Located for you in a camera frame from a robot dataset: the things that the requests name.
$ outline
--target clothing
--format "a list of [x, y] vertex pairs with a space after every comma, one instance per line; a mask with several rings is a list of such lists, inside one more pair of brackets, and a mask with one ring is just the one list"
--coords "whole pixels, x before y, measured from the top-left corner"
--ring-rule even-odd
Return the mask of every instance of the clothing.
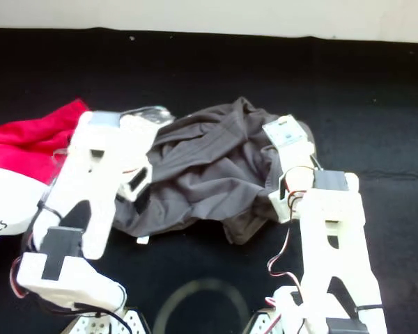
[[278, 188], [281, 166], [262, 130], [277, 118], [241, 97], [162, 128], [148, 153], [150, 200], [141, 214], [117, 200], [114, 227], [142, 237], [208, 219], [222, 222], [231, 243], [248, 241], [277, 221], [268, 194]]
[[85, 103], [75, 100], [44, 118], [1, 125], [0, 168], [49, 183], [56, 171], [53, 152], [68, 147], [80, 115], [87, 110]]

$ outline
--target gray shirt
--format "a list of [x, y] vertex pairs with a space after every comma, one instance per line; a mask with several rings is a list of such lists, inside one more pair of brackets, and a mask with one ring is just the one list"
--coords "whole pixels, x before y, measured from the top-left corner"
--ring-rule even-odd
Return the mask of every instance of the gray shirt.
[[268, 194], [279, 187], [280, 160], [262, 130], [277, 118], [241, 97], [162, 128], [148, 153], [148, 204], [138, 214], [117, 200], [114, 227], [142, 237], [208, 219], [223, 224], [231, 243], [248, 241], [266, 221], [277, 221]]

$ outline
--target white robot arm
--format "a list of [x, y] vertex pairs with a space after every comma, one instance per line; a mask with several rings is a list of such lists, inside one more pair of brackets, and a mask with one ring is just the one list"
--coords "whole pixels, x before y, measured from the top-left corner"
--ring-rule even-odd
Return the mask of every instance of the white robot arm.
[[158, 129], [172, 121], [159, 107], [127, 114], [86, 112], [59, 175], [39, 202], [22, 256], [13, 264], [11, 285], [17, 296], [36, 296], [59, 314], [113, 316], [83, 317], [71, 333], [94, 333], [96, 326], [99, 333], [146, 331], [138, 314], [125, 310], [125, 289], [87, 260], [104, 253], [115, 197], [134, 202], [150, 183], [146, 153]]
[[[299, 218], [304, 274], [299, 284], [282, 286], [267, 302], [273, 306], [250, 322], [248, 334], [385, 334], [378, 281], [369, 262], [364, 234], [365, 215], [355, 174], [323, 170], [314, 146], [292, 116], [264, 127], [281, 157], [284, 174], [270, 195], [281, 223]], [[281, 252], [288, 243], [286, 236]], [[331, 245], [329, 239], [336, 239]], [[333, 277], [342, 280], [355, 309], [327, 293]]]

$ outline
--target black mat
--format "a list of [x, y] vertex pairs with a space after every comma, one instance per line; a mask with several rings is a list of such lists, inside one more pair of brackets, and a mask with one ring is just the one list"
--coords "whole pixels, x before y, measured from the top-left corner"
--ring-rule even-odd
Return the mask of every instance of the black mat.
[[[106, 31], [0, 30], [0, 124], [43, 116], [76, 97], [96, 109], [167, 106], [177, 116], [247, 97], [293, 113], [316, 137], [321, 163], [361, 177], [366, 235], [390, 333], [418, 333], [418, 45]], [[284, 229], [245, 246], [204, 222], [147, 247], [114, 232], [95, 263], [121, 282], [153, 325], [168, 296], [191, 280], [236, 287], [251, 314], [287, 280], [266, 260]], [[301, 274], [294, 234], [281, 268]], [[18, 237], [0, 242], [0, 333], [59, 333], [69, 322], [13, 297], [8, 270]], [[240, 333], [222, 294], [199, 292], [172, 314], [168, 333]]]

